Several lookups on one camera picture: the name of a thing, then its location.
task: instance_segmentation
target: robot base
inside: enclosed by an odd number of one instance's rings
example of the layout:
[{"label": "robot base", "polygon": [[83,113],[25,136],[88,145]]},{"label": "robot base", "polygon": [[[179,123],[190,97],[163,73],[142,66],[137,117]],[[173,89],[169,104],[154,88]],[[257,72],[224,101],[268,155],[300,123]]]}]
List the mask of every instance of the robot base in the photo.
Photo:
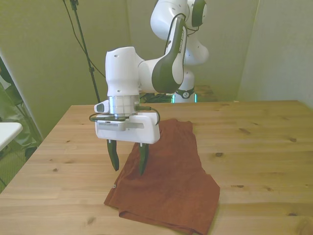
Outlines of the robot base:
[{"label": "robot base", "polygon": [[185,69],[184,71],[184,81],[174,94],[174,103],[195,103],[196,94],[195,94],[195,76],[194,74]]}]

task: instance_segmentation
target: cable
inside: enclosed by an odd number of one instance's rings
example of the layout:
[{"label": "cable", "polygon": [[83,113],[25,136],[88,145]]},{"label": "cable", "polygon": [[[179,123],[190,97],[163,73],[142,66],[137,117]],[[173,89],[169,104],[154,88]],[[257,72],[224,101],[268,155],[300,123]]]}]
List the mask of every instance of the cable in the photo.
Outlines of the cable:
[{"label": "cable", "polygon": [[[85,52],[85,50],[84,50],[84,48],[83,48],[81,42],[79,41],[79,39],[78,39],[78,37],[77,37],[77,35],[76,35],[75,29],[74,29],[74,25],[73,25],[73,21],[72,21],[72,18],[71,18],[71,16],[70,16],[70,14],[69,14],[67,5],[66,5],[66,3],[65,3],[65,0],[63,0],[63,3],[64,3],[64,6],[65,6],[65,8],[66,8],[66,10],[67,10],[67,14],[68,14],[69,21],[70,21],[70,24],[71,24],[72,29],[73,29],[74,36],[75,36],[75,38],[76,38],[78,44],[80,45],[81,49],[83,50],[83,52],[86,54],[86,52]],[[106,78],[105,75],[97,68],[97,66],[94,65],[94,63],[92,62],[92,60],[90,60],[90,62],[91,62],[91,64],[94,66],[94,68],[95,68],[104,78]]]},{"label": "cable", "polygon": [[3,181],[2,178],[0,178],[0,182],[2,182],[5,187],[7,187],[6,183]]},{"label": "cable", "polygon": [[99,114],[92,114],[89,116],[89,121],[97,122],[95,119],[92,119],[94,116],[99,115]]},{"label": "cable", "polygon": [[188,34],[187,36],[193,35],[194,33],[198,32],[198,31],[199,31],[199,28],[200,28],[200,27],[198,27],[196,30],[188,28],[188,30],[191,30],[191,31],[194,31],[194,32]]},{"label": "cable", "polygon": [[160,113],[158,112],[158,110],[154,109],[154,108],[151,108],[149,106],[136,106],[135,107],[135,110],[136,111],[150,111],[150,110],[153,110],[156,112],[157,114],[157,122],[156,122],[156,125],[158,125],[161,121],[161,115]]},{"label": "cable", "polygon": [[156,123],[156,125],[158,125],[158,124],[160,123],[160,121],[161,121],[161,115],[160,115],[160,113],[158,112],[158,110],[156,110],[156,109],[154,109],[154,108],[151,108],[151,110],[155,111],[156,114],[157,114],[157,123]]}]

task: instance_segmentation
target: green fabric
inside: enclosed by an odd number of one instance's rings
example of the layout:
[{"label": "green fabric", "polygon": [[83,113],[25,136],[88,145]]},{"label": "green fabric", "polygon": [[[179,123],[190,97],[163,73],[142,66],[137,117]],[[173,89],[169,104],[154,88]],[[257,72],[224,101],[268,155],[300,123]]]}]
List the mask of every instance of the green fabric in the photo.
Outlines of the green fabric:
[{"label": "green fabric", "polygon": [[6,68],[3,60],[1,59],[1,57],[0,57],[0,71],[1,71],[0,76],[4,79],[4,81],[11,84],[11,86],[5,90],[7,95],[11,98],[14,105],[22,104],[23,99],[22,99],[18,89],[16,88],[16,86],[13,82],[13,79],[12,79],[8,69]]}]

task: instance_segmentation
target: wooden table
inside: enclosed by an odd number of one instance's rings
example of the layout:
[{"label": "wooden table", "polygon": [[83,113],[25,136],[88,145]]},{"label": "wooden table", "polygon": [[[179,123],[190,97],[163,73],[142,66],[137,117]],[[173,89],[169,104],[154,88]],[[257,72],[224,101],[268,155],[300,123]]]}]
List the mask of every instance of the wooden table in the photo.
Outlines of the wooden table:
[{"label": "wooden table", "polygon": [[[194,124],[203,168],[221,186],[211,235],[313,234],[313,112],[297,101],[155,104]],[[103,205],[119,172],[73,106],[0,195],[1,235],[176,235]],[[132,143],[120,142],[123,167]]]}]

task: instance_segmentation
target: black cable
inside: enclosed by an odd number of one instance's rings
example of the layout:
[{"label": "black cable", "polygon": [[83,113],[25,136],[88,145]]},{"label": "black cable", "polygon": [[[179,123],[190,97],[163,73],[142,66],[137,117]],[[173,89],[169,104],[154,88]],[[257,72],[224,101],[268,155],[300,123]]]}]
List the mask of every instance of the black cable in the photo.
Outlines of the black cable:
[{"label": "black cable", "polygon": [[89,121],[93,121],[93,122],[97,122],[96,120],[94,120],[94,119],[92,119],[94,116],[96,116],[96,115],[100,115],[100,114],[92,114],[92,115],[90,115],[89,116]]},{"label": "black cable", "polygon": [[158,110],[156,110],[156,109],[154,109],[154,108],[151,108],[151,110],[155,111],[156,114],[157,114],[157,123],[156,123],[156,125],[158,125],[158,124],[160,123],[160,121],[161,121],[161,115],[160,115],[160,113],[158,112]]},{"label": "black cable", "polygon": [[[80,45],[81,49],[83,50],[83,52],[86,54],[86,52],[85,52],[85,50],[84,50],[82,44],[80,43],[79,39],[77,38],[75,29],[74,29],[74,25],[73,25],[73,21],[72,21],[72,18],[71,18],[71,16],[70,16],[70,14],[69,14],[67,5],[66,5],[66,3],[65,3],[65,0],[63,0],[63,3],[64,3],[65,8],[66,8],[66,10],[67,10],[67,14],[68,14],[68,17],[69,17],[70,24],[72,25],[72,29],[73,29],[74,36],[75,36],[75,38],[76,38],[78,44]],[[92,62],[92,60],[90,60],[90,62],[91,62],[91,64],[94,66],[94,68],[95,68],[104,78],[106,78],[105,75],[97,68],[97,66],[94,65],[94,63]]]},{"label": "black cable", "polygon": [[5,187],[7,187],[6,183],[2,180],[2,178],[0,178],[0,182],[2,182]]},{"label": "black cable", "polygon": [[189,30],[194,31],[193,33],[188,34],[188,36],[193,35],[194,33],[198,32],[199,28],[200,27],[198,27],[196,30],[188,28]]}]

